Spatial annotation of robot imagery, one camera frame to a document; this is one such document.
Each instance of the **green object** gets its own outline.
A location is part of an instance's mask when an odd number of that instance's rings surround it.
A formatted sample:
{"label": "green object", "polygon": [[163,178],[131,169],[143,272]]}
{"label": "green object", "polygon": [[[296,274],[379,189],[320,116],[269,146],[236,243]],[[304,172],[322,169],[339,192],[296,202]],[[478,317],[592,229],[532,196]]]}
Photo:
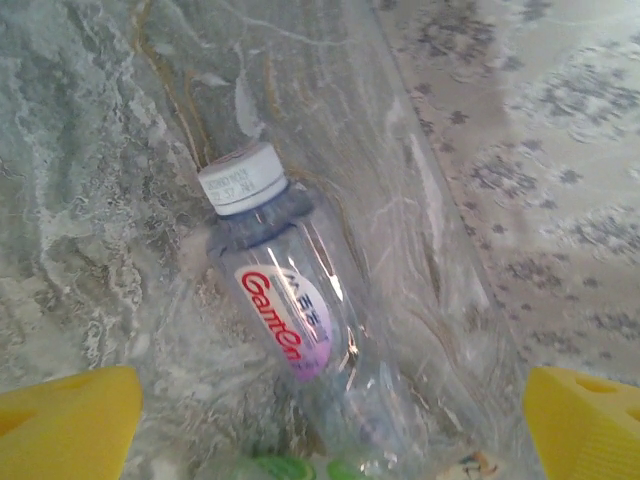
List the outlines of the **green object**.
{"label": "green object", "polygon": [[329,462],[329,465],[327,465],[327,474],[331,480],[362,480],[366,478],[360,472],[339,460]]}
{"label": "green object", "polygon": [[310,462],[293,457],[258,457],[253,460],[274,480],[315,480],[316,470]]}

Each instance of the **bottle cap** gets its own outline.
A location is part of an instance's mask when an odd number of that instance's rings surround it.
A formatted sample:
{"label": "bottle cap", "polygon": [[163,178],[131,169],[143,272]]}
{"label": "bottle cap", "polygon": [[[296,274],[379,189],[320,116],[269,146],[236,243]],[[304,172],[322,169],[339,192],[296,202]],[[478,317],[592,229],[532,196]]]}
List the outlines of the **bottle cap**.
{"label": "bottle cap", "polygon": [[268,202],[287,186],[273,145],[260,142],[234,152],[198,174],[218,215],[233,215]]}

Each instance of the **water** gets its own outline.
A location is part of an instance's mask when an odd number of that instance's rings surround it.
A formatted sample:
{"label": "water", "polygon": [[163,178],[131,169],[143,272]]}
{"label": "water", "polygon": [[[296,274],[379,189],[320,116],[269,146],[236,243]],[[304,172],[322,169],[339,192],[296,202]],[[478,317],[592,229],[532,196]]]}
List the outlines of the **water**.
{"label": "water", "polygon": [[220,217],[208,247],[330,455],[368,474],[424,478],[426,432],[387,342],[388,323],[324,195],[289,184]]}

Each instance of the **bottle label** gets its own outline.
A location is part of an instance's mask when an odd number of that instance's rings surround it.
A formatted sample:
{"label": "bottle label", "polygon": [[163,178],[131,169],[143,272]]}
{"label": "bottle label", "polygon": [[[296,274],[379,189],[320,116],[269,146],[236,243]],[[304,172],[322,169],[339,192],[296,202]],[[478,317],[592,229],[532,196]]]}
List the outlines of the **bottle label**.
{"label": "bottle label", "polygon": [[296,378],[304,382],[322,372],[331,353],[331,318],[313,284],[273,265],[242,267],[235,276]]}
{"label": "bottle label", "polygon": [[258,457],[254,462],[274,480],[315,480],[313,465],[302,458]]}

